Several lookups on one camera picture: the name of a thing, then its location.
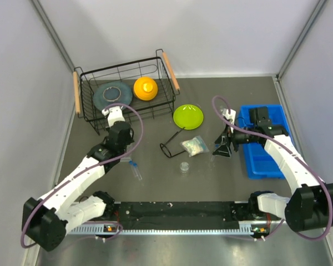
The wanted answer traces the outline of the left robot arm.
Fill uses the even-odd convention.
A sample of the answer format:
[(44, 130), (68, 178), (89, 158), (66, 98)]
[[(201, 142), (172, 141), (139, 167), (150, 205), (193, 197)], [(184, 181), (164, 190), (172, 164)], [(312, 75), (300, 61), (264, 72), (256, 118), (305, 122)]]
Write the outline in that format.
[(45, 251), (56, 249), (64, 237), (84, 222), (113, 217), (115, 207), (99, 192), (85, 202), (73, 202), (107, 174), (133, 143), (134, 131), (124, 121), (115, 122), (104, 140), (91, 148), (78, 167), (54, 189), (23, 205), (22, 232)]

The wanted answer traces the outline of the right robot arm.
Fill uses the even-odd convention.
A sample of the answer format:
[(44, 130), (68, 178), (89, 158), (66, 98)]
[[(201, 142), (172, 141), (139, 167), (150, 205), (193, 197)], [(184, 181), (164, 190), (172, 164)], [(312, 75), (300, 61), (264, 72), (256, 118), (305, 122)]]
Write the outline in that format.
[(219, 115), (226, 125), (215, 141), (217, 148), (213, 154), (230, 157), (239, 145), (260, 145), (275, 161), (291, 189), (291, 197), (271, 191), (252, 193), (248, 202), (252, 218), (261, 219), (269, 213), (285, 220), (294, 232), (333, 226), (333, 183), (325, 183), (310, 170), (285, 126), (273, 124), (266, 106), (250, 109), (252, 127), (235, 126), (233, 109), (223, 109)]

